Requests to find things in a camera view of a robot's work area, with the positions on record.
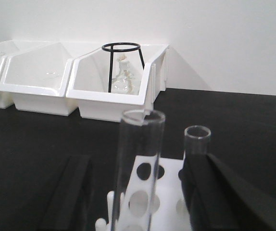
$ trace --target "white wall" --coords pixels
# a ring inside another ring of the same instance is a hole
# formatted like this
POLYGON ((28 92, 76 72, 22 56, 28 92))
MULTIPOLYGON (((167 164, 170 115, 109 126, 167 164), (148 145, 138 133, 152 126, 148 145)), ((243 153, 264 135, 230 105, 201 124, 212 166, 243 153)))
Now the white wall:
POLYGON ((0 0, 6 39, 169 43, 168 87, 276 95, 276 0, 0 0))

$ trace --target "black countertop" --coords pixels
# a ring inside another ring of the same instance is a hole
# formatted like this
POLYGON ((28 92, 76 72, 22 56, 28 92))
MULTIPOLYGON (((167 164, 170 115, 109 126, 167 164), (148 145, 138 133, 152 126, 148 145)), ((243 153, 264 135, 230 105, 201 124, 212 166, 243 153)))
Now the black countertop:
MULTIPOLYGON (((166 114, 162 157, 183 157, 190 125, 211 129, 210 151, 276 198, 276 96, 167 89, 154 103, 166 114)), ((0 230, 36 230, 49 181, 71 154, 93 164, 87 230, 107 218, 113 188, 118 123, 0 109, 0 230)))

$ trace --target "wire stand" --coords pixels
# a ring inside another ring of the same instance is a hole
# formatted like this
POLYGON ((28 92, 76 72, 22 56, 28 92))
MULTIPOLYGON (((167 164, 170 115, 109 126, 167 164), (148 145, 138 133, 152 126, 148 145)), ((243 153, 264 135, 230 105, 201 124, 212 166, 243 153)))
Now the wire stand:
POLYGON ((102 47, 103 51, 109 51, 110 52, 110 69, 109 69, 109 84, 108 84, 108 92, 111 92, 111 86, 112 86, 112 79, 113 79, 113 54, 115 52, 130 52, 130 51, 139 51, 139 56, 140 56, 140 60, 142 63, 142 68, 144 69, 144 61, 143 61, 143 57, 142 57, 142 52, 141 52, 141 48, 140 45, 137 43, 133 43, 133 42, 115 42, 115 43, 109 43, 109 44, 105 44, 102 47), (133 48, 128 48, 128 49, 114 49, 114 46, 117 45, 130 45, 130 46, 134 46, 133 48))

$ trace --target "glass rim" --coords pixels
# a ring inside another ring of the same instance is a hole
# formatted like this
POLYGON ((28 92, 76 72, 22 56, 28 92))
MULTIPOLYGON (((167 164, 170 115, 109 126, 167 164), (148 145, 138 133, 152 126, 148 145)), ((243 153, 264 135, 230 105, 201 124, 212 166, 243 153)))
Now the glass rim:
POLYGON ((123 121, 125 121, 126 123, 129 123, 132 125, 137 125, 137 126, 142 126, 142 125, 147 125, 147 124, 152 124, 152 123, 162 123, 166 120, 166 116, 163 112, 157 111, 157 110, 135 109, 135 110, 123 111, 121 119, 123 121), (144 114, 147 116, 147 115, 150 115, 151 113, 157 115, 157 117, 156 118, 147 118, 147 119, 137 119, 132 116, 132 115, 137 115, 137 114, 144 114))
POLYGON ((185 136, 190 137, 192 139, 202 140, 202 139, 207 139, 207 138, 211 137, 211 130, 208 127, 205 127, 202 125, 192 125, 192 126, 187 127, 184 130, 184 134, 185 134, 185 136), (205 136, 194 136, 194 135, 189 134, 189 130, 191 130, 193 128, 200 128, 201 130, 206 132, 206 135, 205 136))

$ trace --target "black metal ring stand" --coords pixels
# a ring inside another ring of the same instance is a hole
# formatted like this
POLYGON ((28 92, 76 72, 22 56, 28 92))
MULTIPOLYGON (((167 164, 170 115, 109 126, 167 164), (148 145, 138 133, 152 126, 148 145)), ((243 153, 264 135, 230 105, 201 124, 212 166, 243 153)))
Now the black metal ring stand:
POLYGON ((113 53, 114 52, 130 52, 130 51, 139 51, 140 55, 140 60, 142 63, 142 68, 144 69, 144 61, 142 57, 142 52, 140 45, 137 43, 133 42, 115 42, 115 43, 109 43, 105 44, 102 47, 103 51, 109 51, 110 52, 110 70, 109 70, 109 84, 108 84, 108 92, 111 92, 111 85, 112 85, 112 79, 113 79, 113 53), (116 45, 130 45, 130 46, 135 46, 133 48, 128 48, 128 49, 114 49, 113 47, 116 45))

